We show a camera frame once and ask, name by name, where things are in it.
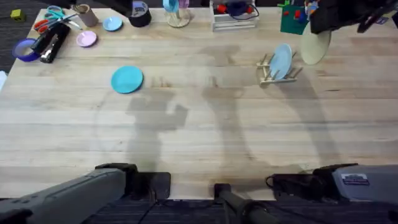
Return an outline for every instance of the label sticker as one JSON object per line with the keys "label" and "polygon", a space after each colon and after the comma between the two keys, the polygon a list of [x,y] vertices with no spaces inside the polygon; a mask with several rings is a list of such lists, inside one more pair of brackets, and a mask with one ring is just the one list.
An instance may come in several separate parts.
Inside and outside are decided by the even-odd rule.
{"label": "label sticker", "polygon": [[341,178],[345,185],[369,185],[366,174],[342,174]]}

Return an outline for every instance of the green box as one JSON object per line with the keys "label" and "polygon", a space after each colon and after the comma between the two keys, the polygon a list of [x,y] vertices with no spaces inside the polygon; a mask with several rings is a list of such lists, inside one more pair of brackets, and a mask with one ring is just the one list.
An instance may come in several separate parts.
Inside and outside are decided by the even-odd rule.
{"label": "green box", "polygon": [[[282,21],[280,22],[281,32],[303,35],[304,28],[307,26],[308,21],[299,23],[297,20],[295,20],[294,13],[296,10],[300,10],[302,13],[305,13],[303,7],[300,6],[288,5],[282,8]],[[284,15],[286,11],[289,12],[289,15],[287,16]]]}
{"label": "green box", "polygon": [[24,22],[26,18],[25,14],[20,9],[12,10],[10,17],[16,22]]}

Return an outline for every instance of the light blue plate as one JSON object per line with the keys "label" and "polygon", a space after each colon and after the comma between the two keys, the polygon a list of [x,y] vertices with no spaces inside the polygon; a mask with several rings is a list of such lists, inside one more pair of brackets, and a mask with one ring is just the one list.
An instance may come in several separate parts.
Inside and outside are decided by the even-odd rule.
{"label": "light blue plate", "polygon": [[123,66],[113,73],[111,84],[118,93],[131,93],[137,90],[144,80],[141,70],[135,66]]}
{"label": "light blue plate", "polygon": [[106,31],[116,31],[122,27],[123,21],[119,17],[112,16],[104,20],[102,26]]}
{"label": "light blue plate", "polygon": [[269,63],[271,70],[271,77],[275,76],[276,71],[279,70],[275,80],[283,79],[292,66],[292,49],[288,44],[279,45],[274,52],[274,57]]}

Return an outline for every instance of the black stapler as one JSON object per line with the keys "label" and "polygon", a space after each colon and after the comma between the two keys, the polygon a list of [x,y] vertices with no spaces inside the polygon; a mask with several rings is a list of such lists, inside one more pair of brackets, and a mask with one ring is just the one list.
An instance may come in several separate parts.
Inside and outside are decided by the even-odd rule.
{"label": "black stapler", "polygon": [[41,34],[31,46],[31,49],[34,52],[41,54],[41,62],[52,63],[69,32],[70,27],[58,22]]}

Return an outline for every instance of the red scissors handle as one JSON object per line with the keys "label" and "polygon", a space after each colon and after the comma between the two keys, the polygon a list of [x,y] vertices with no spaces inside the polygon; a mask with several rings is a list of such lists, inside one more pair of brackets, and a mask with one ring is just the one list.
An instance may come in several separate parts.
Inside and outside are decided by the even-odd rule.
{"label": "red scissors handle", "polygon": [[47,24],[49,22],[50,21],[48,19],[43,19],[42,21],[36,22],[35,25],[34,25],[34,29],[38,29],[42,25],[45,25],[45,24]]}
{"label": "red scissors handle", "polygon": [[52,25],[54,22],[56,22],[56,21],[51,21],[51,20],[48,20],[48,19],[43,19],[43,20],[41,20],[41,21],[35,23],[34,29],[35,29],[38,33],[42,34],[42,33],[43,33],[45,30],[47,30],[47,29],[49,28],[49,26]]}

